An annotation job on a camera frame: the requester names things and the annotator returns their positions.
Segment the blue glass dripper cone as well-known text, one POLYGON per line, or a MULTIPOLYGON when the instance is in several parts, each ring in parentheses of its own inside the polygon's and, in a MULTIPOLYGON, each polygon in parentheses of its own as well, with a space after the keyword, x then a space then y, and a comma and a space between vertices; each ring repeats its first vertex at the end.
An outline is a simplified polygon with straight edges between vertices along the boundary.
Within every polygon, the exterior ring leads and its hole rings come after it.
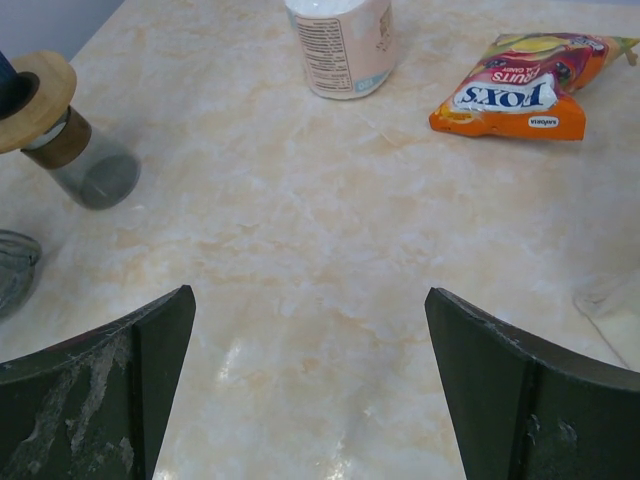
POLYGON ((23 102, 27 89, 21 77, 3 53, 1 57, 0 109, 1 117, 10 115, 23 102))

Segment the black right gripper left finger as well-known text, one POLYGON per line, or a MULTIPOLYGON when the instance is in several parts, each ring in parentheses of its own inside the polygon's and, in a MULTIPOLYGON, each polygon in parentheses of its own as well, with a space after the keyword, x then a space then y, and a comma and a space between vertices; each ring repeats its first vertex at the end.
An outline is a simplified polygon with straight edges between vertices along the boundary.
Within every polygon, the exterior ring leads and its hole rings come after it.
POLYGON ((152 478, 194 318, 194 292, 183 285, 2 363, 2 478, 152 478))

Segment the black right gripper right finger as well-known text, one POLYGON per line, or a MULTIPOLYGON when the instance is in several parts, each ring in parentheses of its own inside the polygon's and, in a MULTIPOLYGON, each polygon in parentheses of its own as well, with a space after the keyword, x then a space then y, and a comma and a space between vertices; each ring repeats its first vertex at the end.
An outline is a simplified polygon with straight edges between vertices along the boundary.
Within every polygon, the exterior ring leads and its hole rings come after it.
POLYGON ((469 479, 636 479, 639 375, 442 289, 429 333, 469 479))

